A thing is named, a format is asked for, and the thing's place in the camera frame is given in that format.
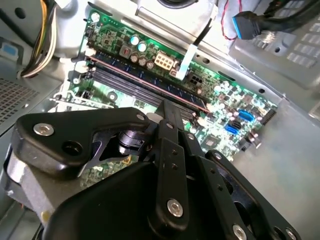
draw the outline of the green circuit board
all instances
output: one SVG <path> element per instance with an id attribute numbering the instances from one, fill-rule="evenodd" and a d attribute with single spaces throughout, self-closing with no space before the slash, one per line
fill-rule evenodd
<path id="1" fill-rule="evenodd" d="M 173 61 L 181 62 L 184 58 L 184 56 L 180 53 L 131 29 L 130 27 L 127 27 L 118 21 L 113 20 L 111 17 L 103 14 L 100 11 L 94 9 L 90 14 L 92 16 L 95 13 L 99 14 L 99 21 L 94 22 L 91 18 L 89 18 L 86 28 L 88 37 L 85 39 L 85 41 L 88 42 L 89 46 L 92 46 L 95 49 L 105 50 L 114 55 L 118 55 L 121 47 L 126 45 L 130 48 L 131 55 L 137 55 L 138 59 L 145 58 L 147 62 L 153 62 L 158 52 L 165 53 Z M 137 45 L 130 45 L 130 38 L 133 35 L 138 36 L 139 40 L 146 44 L 146 50 L 144 52 L 140 52 Z M 170 71 L 167 71 L 157 65 L 154 65 L 152 69 L 148 70 L 167 80 L 180 84 L 181 86 L 195 93 L 201 91 L 201 95 L 206 98 L 214 97 L 214 87 L 219 84 L 221 80 L 227 79 L 223 75 L 211 71 L 197 64 L 196 62 L 191 62 L 188 72 L 194 73 L 197 77 L 199 77 L 201 84 L 198 82 L 192 83 L 192 81 L 189 80 L 181 81 L 170 75 Z"/>
<path id="2" fill-rule="evenodd" d="M 145 51 L 141 52 L 136 45 L 130 45 L 132 36 L 137 36 L 140 42 L 145 43 Z M 129 54 L 125 55 L 122 52 L 124 47 L 130 49 Z M 126 61 L 130 61 L 131 56 L 135 55 L 138 59 L 145 58 L 147 62 L 155 62 L 157 54 L 161 53 L 177 61 L 179 65 L 184 58 L 180 53 L 115 21 L 96 9 L 90 12 L 87 21 L 81 49 L 85 50 L 86 48 L 112 54 L 120 59 L 126 59 Z M 92 59 L 88 57 L 86 65 L 90 66 L 92 64 Z M 131 64 L 132 66 L 139 65 L 138 62 L 132 62 Z M 265 99 L 261 94 L 256 94 L 238 85 L 235 79 L 230 79 L 224 74 L 214 72 L 196 62 L 191 62 L 183 81 L 171 75 L 170 70 L 156 64 L 152 69 L 147 68 L 146 65 L 140 67 L 143 67 L 144 71 L 150 71 L 207 99 L 206 112 L 198 112 L 196 119 L 193 119 L 193 121 L 187 118 L 183 119 L 185 130 L 196 136 L 204 152 L 216 149 L 230 161 L 233 161 L 234 155 L 241 150 L 241 140 L 248 138 L 248 134 L 252 131 L 259 131 L 268 122 L 270 116 L 273 116 L 270 112 L 277 109 L 274 103 Z M 201 79 L 201 84 L 199 82 L 197 84 L 192 83 L 190 81 L 191 76 L 198 76 Z M 71 83 L 69 90 L 73 91 L 78 97 L 114 108 L 134 107 L 145 114 L 154 113 L 157 109 L 157 105 L 138 99 L 128 92 L 123 92 L 122 89 L 116 89 L 108 84 L 96 81 L 93 68 L 91 68 L 90 74 L 80 75 L 77 83 Z M 252 116 L 252 119 L 239 118 L 236 113 L 239 114 L 240 111 L 245 111 Z M 237 122 L 239 127 L 236 133 L 227 130 L 228 125 L 233 122 Z M 83 177 L 83 185 L 89 186 L 119 171 L 128 164 L 130 163 L 106 163 L 87 170 Z"/>

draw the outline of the perforated metal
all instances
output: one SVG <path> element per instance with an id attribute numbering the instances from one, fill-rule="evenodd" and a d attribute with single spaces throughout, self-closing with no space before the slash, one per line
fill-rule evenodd
<path id="1" fill-rule="evenodd" d="M 25 86 L 0 78 L 0 125 L 18 112 L 21 104 L 39 93 Z"/>

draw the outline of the red wire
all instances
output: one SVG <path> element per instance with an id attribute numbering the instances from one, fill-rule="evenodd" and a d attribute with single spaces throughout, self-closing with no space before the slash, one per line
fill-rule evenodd
<path id="1" fill-rule="evenodd" d="M 239 3 L 239 13 L 240 13 L 242 12 L 242 0 L 238 0 L 238 3 Z M 229 0 L 226 0 L 223 8 L 222 16 L 221 16 L 221 30 L 222 30 L 222 35 L 224 36 L 225 39 L 229 41 L 233 41 L 237 38 L 236 36 L 234 38 L 230 38 L 225 34 L 224 19 L 225 19 L 225 14 L 228 9 L 228 6 L 229 6 Z"/>

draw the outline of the blue sata port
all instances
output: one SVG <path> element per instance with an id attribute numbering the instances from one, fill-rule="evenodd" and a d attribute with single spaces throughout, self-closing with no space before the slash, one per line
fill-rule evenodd
<path id="1" fill-rule="evenodd" d="M 234 134 L 234 135 L 237 135 L 239 133 L 239 130 L 236 129 L 234 126 L 231 126 L 231 125 L 226 125 L 225 126 L 225 130 L 228 132 L 228 133 L 231 133 L 231 134 Z"/>
<path id="2" fill-rule="evenodd" d="M 239 113 L 238 117 L 243 120 L 246 120 L 248 122 L 252 122 L 253 120 L 255 120 L 255 117 L 250 112 L 247 112 L 244 110 L 238 110 L 238 113 Z"/>

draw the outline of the motherboard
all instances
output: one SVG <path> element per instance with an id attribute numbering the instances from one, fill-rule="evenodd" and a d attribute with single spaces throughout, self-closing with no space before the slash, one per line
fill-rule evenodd
<path id="1" fill-rule="evenodd" d="M 182 54 L 101 9 L 90 12 L 81 49 L 84 60 L 74 69 L 72 94 L 66 98 L 73 105 L 68 111 L 82 109 L 76 105 L 134 107 L 146 114 L 154 113 L 168 99 L 180 109 L 185 130 L 197 137 L 202 150 L 216 149 L 230 161 L 250 145 L 261 145 L 259 129 L 276 114 L 277 106 L 262 94 L 194 61 L 183 80 L 176 78 Z M 120 165 L 112 167 L 121 169 L 127 164 Z M 104 176 L 103 172 L 110 171 L 109 165 L 96 168 L 90 174 Z"/>

